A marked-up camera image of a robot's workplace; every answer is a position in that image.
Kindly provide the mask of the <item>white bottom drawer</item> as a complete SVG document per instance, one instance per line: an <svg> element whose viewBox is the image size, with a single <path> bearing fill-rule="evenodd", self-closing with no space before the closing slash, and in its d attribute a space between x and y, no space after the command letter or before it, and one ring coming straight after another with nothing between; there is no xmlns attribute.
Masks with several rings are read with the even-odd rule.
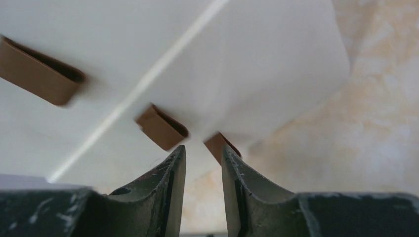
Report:
<svg viewBox="0 0 419 237"><path fill-rule="evenodd" d="M200 177L221 168L222 152L231 148L237 155L247 154L245 149L233 142L232 137L216 132L209 137L194 137L185 142L186 148L186 184L195 182Z"/></svg>

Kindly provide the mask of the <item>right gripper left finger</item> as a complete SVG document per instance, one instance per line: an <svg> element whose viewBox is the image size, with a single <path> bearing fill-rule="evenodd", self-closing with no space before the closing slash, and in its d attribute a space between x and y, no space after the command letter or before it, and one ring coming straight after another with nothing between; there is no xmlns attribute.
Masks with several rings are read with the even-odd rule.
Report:
<svg viewBox="0 0 419 237"><path fill-rule="evenodd" d="M178 146L139 178L100 194L75 185L1 189L3 237L177 237L186 174Z"/></svg>

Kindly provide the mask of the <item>white drawer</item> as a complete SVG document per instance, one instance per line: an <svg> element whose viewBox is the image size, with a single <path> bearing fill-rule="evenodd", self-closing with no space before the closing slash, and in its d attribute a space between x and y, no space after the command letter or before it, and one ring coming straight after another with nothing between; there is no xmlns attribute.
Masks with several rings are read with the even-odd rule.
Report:
<svg viewBox="0 0 419 237"><path fill-rule="evenodd" d="M1 128L92 130L209 5L208 0L1 1L3 36L88 76L65 107L2 81Z"/></svg>
<svg viewBox="0 0 419 237"><path fill-rule="evenodd" d="M198 141L238 149L336 92L350 71L329 0L231 0L140 94Z"/></svg>
<svg viewBox="0 0 419 237"><path fill-rule="evenodd" d="M186 184L195 182L200 177L221 168L222 152L231 148L237 155L247 154L245 149L233 142L232 137L216 132L209 137L194 137L185 142L186 148Z"/></svg>

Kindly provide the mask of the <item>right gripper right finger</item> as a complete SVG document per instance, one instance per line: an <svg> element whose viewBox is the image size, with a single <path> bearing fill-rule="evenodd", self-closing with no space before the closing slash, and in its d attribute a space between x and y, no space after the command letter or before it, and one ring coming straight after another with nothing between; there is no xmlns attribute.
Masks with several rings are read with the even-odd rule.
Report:
<svg viewBox="0 0 419 237"><path fill-rule="evenodd" d="M230 237L416 237L419 199L406 193L302 192L278 186L225 146Z"/></svg>

